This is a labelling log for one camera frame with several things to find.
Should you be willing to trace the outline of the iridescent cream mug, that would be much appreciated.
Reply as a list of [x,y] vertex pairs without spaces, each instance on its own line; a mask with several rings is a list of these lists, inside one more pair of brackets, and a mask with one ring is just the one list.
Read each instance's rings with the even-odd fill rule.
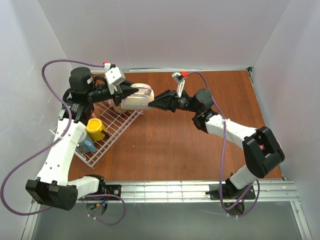
[[145,83],[134,83],[130,87],[137,88],[138,91],[123,99],[121,108],[124,110],[150,110],[149,103],[155,97],[152,87]]

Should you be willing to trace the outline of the yellow mug black handle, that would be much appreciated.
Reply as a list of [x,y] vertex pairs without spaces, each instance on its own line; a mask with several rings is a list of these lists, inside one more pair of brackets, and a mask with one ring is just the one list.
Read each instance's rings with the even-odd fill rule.
[[110,138],[104,123],[99,118],[91,118],[87,123],[86,131],[93,141]]

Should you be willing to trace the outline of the pink ghost pattern mug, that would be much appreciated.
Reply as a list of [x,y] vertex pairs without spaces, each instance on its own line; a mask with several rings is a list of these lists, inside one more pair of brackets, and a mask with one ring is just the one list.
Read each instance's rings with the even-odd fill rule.
[[127,111],[129,111],[130,109],[126,106],[126,100],[122,100],[121,103],[119,105],[116,105],[115,101],[113,99],[109,100],[109,104],[112,106],[112,108],[114,109],[114,111],[116,113],[122,114],[125,113]]

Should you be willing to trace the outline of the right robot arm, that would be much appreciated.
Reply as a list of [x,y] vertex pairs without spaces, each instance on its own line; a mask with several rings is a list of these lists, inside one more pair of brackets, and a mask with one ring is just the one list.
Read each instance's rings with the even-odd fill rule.
[[193,124],[207,134],[220,136],[243,150],[245,165],[232,174],[221,186],[221,193],[227,197],[240,197],[249,184],[263,179],[285,160],[285,154],[272,130],[238,124],[213,111],[214,100],[208,89],[198,90],[188,96],[185,90],[178,94],[166,90],[148,103],[149,107],[175,112],[183,110],[194,112]]

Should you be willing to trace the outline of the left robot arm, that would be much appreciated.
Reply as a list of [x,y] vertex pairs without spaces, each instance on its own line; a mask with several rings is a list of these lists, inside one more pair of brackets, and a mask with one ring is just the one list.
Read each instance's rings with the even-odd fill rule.
[[105,193],[102,176],[91,174],[68,180],[74,153],[86,132],[94,104],[109,99],[119,103],[138,91],[126,82],[119,67],[105,63],[104,69],[106,73],[101,84],[96,83],[87,67],[77,67],[70,72],[70,87],[62,97],[64,103],[58,115],[53,145],[36,179],[28,180],[25,185],[38,204],[69,211],[79,198]]

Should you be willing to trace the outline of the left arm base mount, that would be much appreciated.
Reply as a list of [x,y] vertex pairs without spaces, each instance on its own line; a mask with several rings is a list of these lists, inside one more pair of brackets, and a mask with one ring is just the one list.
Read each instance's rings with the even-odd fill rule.
[[103,176],[90,174],[79,179],[76,184],[78,200],[118,200],[121,196],[120,184],[108,183]]

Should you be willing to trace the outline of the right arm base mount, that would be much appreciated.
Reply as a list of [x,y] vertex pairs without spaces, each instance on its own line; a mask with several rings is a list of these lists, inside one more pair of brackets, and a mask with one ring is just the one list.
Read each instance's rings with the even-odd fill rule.
[[[222,189],[222,197],[223,200],[237,200],[249,187],[250,185],[246,185],[241,189],[237,189],[232,185],[232,183],[227,180],[227,183],[221,184]],[[220,199],[220,185],[210,184],[209,190],[205,192],[206,195],[209,195],[211,200],[219,200]],[[254,187],[251,185],[248,191],[244,195],[245,200],[255,200],[256,193]]]

